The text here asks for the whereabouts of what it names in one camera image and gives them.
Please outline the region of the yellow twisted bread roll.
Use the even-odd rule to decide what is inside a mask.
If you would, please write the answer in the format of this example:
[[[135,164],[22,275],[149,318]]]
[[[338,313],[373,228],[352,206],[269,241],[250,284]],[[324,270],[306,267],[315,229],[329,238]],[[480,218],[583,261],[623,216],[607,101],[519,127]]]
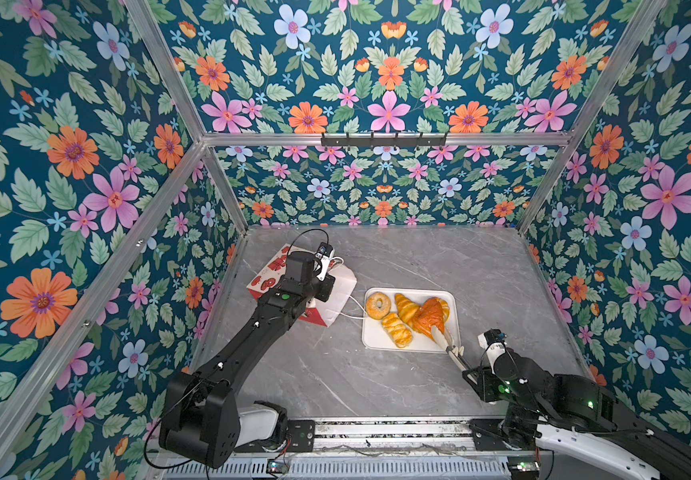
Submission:
[[[401,321],[397,313],[391,312],[387,314],[381,320],[381,326],[383,326],[383,330],[389,335],[389,338],[391,338],[391,341],[393,341],[397,348],[406,348],[413,342],[413,330]]]

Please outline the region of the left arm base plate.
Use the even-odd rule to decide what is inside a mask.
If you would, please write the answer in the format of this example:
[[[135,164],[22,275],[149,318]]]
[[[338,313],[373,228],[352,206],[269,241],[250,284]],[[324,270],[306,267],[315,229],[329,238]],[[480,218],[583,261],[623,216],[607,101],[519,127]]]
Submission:
[[[235,453],[310,453],[314,451],[316,422],[311,419],[288,420],[270,439],[257,440],[235,448]]]

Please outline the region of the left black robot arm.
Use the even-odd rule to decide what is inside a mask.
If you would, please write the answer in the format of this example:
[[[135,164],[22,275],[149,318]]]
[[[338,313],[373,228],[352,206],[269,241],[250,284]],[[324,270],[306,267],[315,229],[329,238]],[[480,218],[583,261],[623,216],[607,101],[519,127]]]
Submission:
[[[290,249],[286,272],[262,294],[248,322],[229,343],[193,373],[170,381],[159,422],[159,446],[207,467],[223,466],[238,447],[266,449],[288,442],[285,408],[257,401],[248,408],[237,395],[268,350],[306,313],[313,300],[327,301],[336,278],[334,248],[323,242],[311,253]]]

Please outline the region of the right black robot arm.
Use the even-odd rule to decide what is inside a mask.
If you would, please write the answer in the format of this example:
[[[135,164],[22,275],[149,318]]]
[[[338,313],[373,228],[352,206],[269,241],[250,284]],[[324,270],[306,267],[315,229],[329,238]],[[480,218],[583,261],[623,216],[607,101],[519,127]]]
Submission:
[[[465,361],[451,335],[433,328],[431,337],[481,401],[507,405],[495,427],[469,422],[475,444],[549,450],[625,479],[691,479],[691,446],[636,414],[595,381],[549,373],[507,346],[499,329],[479,336],[483,355],[476,366]]]

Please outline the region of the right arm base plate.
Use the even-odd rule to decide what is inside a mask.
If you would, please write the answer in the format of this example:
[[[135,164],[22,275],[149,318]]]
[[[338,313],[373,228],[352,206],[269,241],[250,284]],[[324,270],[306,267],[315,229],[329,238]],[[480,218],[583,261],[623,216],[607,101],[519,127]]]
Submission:
[[[531,451],[543,434],[541,423],[531,418],[473,418],[467,422],[471,439],[479,451]]]

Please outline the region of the large orange-brown croissant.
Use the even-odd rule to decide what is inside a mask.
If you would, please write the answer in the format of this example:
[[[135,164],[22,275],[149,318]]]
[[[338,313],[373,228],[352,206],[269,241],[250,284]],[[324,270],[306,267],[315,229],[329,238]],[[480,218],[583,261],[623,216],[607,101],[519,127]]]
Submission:
[[[411,328],[417,333],[421,333],[429,338],[433,338],[433,328],[445,333],[445,322],[449,318],[449,305],[445,300],[437,297],[429,298],[419,308],[417,315],[411,322]]]

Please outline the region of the red white paper bag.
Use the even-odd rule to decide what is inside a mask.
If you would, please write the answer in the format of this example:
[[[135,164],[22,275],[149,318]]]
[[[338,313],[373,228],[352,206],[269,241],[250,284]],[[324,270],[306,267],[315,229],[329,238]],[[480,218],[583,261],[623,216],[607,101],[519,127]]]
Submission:
[[[333,246],[314,250],[284,245],[247,285],[263,318],[292,326],[303,320],[329,327],[342,313],[355,286],[355,273],[339,262]]]

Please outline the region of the yellow ring bread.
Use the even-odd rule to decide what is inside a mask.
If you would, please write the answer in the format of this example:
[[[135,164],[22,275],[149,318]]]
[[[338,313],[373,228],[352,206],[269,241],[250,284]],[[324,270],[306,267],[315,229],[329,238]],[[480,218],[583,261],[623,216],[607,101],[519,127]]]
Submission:
[[[391,298],[383,292],[373,292],[365,300],[365,312],[375,320],[383,320],[391,313]]]

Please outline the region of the yellow croissant bread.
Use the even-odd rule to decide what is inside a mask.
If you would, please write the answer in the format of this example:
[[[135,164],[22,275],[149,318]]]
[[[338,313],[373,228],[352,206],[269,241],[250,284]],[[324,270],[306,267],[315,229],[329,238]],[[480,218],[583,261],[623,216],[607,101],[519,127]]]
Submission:
[[[417,317],[421,306],[401,293],[395,294],[395,305],[397,305],[399,319],[407,326],[413,327],[413,320]]]

